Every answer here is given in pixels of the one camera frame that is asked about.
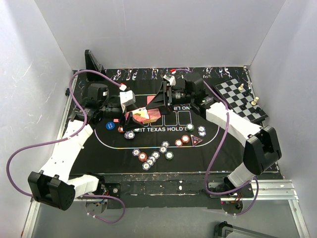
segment red triangle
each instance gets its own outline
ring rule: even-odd
[[[196,137],[196,136],[194,136],[194,135],[190,135],[190,137],[191,137],[191,139],[192,139],[192,145],[193,145],[193,146],[196,146],[196,145],[198,145],[200,142],[203,141],[203,139],[198,138],[198,137]]]

